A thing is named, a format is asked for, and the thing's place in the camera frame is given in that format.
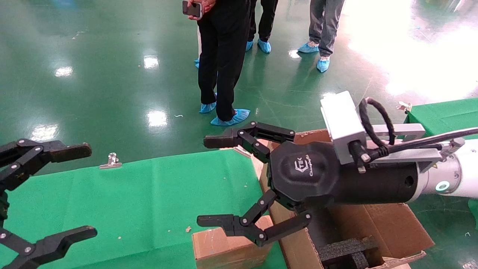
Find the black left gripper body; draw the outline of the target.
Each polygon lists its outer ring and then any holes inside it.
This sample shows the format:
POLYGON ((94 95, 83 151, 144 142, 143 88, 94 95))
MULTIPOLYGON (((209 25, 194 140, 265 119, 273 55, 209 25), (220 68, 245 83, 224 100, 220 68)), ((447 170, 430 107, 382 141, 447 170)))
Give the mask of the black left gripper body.
POLYGON ((1 191, 0 193, 0 224, 3 225, 7 219, 7 212, 10 207, 10 203, 7 201, 7 193, 1 191))

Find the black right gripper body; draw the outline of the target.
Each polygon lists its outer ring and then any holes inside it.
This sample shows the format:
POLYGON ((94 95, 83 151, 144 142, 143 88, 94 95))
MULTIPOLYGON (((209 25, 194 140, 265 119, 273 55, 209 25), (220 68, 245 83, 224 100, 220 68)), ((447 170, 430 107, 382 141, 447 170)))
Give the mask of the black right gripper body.
POLYGON ((290 141, 270 152, 269 184, 288 209, 301 205, 406 203, 417 189, 415 163, 379 163, 360 173, 341 165, 330 142, 290 141))

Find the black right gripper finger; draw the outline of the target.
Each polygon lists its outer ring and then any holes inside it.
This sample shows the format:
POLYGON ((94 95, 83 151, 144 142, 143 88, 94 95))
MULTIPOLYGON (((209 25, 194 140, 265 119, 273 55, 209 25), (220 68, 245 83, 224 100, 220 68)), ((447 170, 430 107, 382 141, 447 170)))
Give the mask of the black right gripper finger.
POLYGON ((270 149, 258 140, 275 143, 294 141, 295 131, 269 124, 251 121, 241 128, 226 129, 220 136, 205 136, 204 146, 209 149, 241 146, 262 163, 270 161, 270 149))
POLYGON ((222 228, 226 236, 244 236, 258 247, 263 247, 306 228, 312 220, 312 213, 304 211, 267 229, 259 228, 256 222, 278 198, 275 191, 268 190, 243 216, 233 214, 198 216, 197 225, 203 228, 222 228))

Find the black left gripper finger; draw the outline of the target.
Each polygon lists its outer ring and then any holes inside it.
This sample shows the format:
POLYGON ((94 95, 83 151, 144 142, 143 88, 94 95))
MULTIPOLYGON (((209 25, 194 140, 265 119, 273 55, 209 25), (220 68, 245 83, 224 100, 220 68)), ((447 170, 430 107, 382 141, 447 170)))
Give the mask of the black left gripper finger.
POLYGON ((97 230, 90 225, 46 236, 34 244, 5 228, 1 228, 0 233, 0 243, 18 254, 4 269, 37 269, 65 257, 74 243, 97 236, 97 230))
POLYGON ((13 191, 49 163, 61 163, 90 157, 88 143, 65 145, 59 140, 36 142, 20 139, 1 146, 1 191, 13 191))

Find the bystander bare hand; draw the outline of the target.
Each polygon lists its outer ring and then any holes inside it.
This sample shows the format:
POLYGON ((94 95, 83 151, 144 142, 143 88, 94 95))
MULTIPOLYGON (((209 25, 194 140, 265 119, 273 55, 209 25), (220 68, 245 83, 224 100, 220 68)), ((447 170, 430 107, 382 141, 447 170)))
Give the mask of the bystander bare hand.
POLYGON ((187 7, 191 7, 197 3, 201 4, 201 15, 204 15, 214 7, 216 0, 188 0, 187 7))

